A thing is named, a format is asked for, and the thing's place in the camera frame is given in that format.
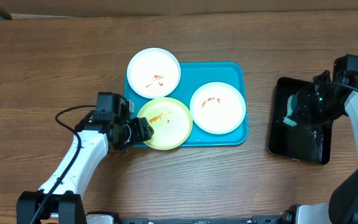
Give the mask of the green scouring sponge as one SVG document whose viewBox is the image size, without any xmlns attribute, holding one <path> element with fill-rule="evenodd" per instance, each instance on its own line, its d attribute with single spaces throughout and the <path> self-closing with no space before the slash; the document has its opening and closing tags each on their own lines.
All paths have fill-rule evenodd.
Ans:
<svg viewBox="0 0 358 224">
<path fill-rule="evenodd" d="M 287 100 L 287 115 L 284 117 L 283 122 L 289 126 L 296 126 L 298 123 L 293 117 L 293 111 L 296 108 L 296 95 L 291 95 Z"/>
</svg>

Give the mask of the yellow-green plate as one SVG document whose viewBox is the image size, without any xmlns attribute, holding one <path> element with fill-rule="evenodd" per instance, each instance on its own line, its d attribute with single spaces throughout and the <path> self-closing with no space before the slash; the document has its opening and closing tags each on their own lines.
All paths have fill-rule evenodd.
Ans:
<svg viewBox="0 0 358 224">
<path fill-rule="evenodd" d="M 145 145 L 158 150 L 170 150 L 181 146 L 190 136 L 193 119 L 187 106 L 169 97 L 156 98 L 141 107 L 137 116 L 146 118 L 154 130 Z"/>
</svg>

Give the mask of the white plate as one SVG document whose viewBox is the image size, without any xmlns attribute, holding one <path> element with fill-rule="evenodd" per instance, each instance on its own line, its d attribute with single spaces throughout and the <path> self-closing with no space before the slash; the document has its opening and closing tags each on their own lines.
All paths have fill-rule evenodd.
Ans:
<svg viewBox="0 0 358 224">
<path fill-rule="evenodd" d="M 195 124 L 210 134 L 227 134 L 237 129 L 246 116 L 246 103 L 239 90 L 223 82 L 199 87 L 190 100 Z"/>
<path fill-rule="evenodd" d="M 161 48 L 136 53 L 126 72 L 129 86 L 140 96 L 154 99 L 169 95 L 178 86 L 181 68 L 177 58 Z"/>
</svg>

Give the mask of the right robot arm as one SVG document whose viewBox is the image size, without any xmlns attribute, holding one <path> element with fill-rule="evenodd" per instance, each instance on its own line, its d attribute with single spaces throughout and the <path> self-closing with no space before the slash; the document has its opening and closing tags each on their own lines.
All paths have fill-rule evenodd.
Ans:
<svg viewBox="0 0 358 224">
<path fill-rule="evenodd" d="M 329 71 L 312 82 L 282 77 L 276 85 L 268 150 L 299 161 L 326 164 L 334 120 L 347 116 L 356 143 L 357 169 L 328 202 L 293 205 L 281 223 L 358 223 L 358 71 Z"/>
</svg>

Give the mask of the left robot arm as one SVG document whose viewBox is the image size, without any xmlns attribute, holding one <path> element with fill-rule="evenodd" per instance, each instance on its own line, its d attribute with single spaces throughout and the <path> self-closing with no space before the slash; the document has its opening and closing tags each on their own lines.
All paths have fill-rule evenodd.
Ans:
<svg viewBox="0 0 358 224">
<path fill-rule="evenodd" d="M 40 223 L 52 217 L 59 223 L 119 223 L 109 212 L 86 214 L 82 197 L 98 164 L 109 151 L 112 132 L 83 130 L 51 177 L 35 191 L 24 191 L 16 205 L 17 223 Z"/>
</svg>

